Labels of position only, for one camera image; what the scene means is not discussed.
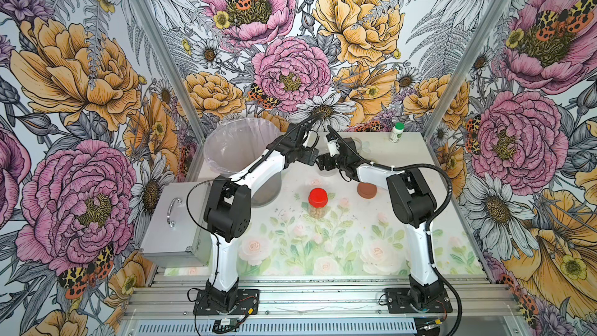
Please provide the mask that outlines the red lid peanut jar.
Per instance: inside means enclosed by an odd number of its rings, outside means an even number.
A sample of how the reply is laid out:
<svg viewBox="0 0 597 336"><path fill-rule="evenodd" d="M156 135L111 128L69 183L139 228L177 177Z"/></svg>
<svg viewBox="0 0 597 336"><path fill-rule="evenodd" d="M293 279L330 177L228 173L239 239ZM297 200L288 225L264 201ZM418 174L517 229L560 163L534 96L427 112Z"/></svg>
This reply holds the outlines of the red lid peanut jar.
<svg viewBox="0 0 597 336"><path fill-rule="evenodd" d="M328 193L323 188L314 188L309 193L309 215L314 219L322 219L327 214Z"/></svg>

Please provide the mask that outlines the mesh bin with pink bag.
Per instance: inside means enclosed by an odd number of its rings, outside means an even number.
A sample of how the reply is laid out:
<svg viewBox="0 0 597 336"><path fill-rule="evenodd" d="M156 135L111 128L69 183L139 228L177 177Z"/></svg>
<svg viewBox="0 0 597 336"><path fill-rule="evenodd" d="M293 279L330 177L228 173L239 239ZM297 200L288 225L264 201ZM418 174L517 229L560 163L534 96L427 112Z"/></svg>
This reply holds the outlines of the mesh bin with pink bag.
<svg viewBox="0 0 597 336"><path fill-rule="evenodd" d="M263 118L242 118L219 125L206 139L205 161L211 170L232 176L256 161L281 131Z"/></svg>

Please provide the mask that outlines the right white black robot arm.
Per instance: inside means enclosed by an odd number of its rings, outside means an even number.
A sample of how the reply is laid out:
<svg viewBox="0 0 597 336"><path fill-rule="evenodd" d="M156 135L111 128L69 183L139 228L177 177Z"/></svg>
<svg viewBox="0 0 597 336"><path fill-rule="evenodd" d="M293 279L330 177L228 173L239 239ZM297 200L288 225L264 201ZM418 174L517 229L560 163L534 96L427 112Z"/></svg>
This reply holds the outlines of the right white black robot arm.
<svg viewBox="0 0 597 336"><path fill-rule="evenodd" d="M326 146L328 152L317 157L321 170L338 169L350 180L388 191L393 214L406 226L411 253L410 305L420 312L430 310L445 292L433 256L431 226L452 196L452 184L446 172L427 163L386 166L367 160L356 150L353 140L332 132L326 135ZM441 205L437 203L422 169L436 171L447 182L448 191Z"/></svg>

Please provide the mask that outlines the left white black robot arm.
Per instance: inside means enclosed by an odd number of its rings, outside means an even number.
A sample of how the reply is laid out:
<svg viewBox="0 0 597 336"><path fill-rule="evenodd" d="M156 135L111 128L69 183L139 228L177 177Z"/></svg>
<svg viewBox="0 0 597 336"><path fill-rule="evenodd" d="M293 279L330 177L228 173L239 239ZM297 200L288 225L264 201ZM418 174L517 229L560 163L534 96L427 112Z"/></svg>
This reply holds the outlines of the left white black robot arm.
<svg viewBox="0 0 597 336"><path fill-rule="evenodd" d="M250 225L253 193L292 163L314 165L318 150L315 145L306 145L314 121L306 118L291 124L251 164L211 183L204 212L212 242L211 275L205 284L204 297L219 313L231 313L239 302L238 239Z"/></svg>

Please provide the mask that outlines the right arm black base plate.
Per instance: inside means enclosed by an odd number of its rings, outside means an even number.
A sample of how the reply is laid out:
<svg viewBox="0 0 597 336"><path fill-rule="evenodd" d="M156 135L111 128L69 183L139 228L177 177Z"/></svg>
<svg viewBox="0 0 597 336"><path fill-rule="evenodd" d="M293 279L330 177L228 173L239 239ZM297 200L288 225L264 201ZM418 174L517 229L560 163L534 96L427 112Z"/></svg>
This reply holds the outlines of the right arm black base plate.
<svg viewBox="0 0 597 336"><path fill-rule="evenodd" d="M450 314L453 312L452 304L445 289L441 289L436 296L427 296L423 293L414 293L409 288L387 288L382 299L390 314Z"/></svg>

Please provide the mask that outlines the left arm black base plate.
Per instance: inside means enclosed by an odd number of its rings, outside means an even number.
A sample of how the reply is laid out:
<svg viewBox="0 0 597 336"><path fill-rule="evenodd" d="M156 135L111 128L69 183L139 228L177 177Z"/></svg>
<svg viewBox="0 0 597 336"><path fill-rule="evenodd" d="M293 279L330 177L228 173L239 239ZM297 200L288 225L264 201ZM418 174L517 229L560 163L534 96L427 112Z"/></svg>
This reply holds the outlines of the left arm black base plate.
<svg viewBox="0 0 597 336"><path fill-rule="evenodd" d="M259 289L237 289L222 292L216 289L201 289L194 300L195 316L245 316L258 313L261 291Z"/></svg>

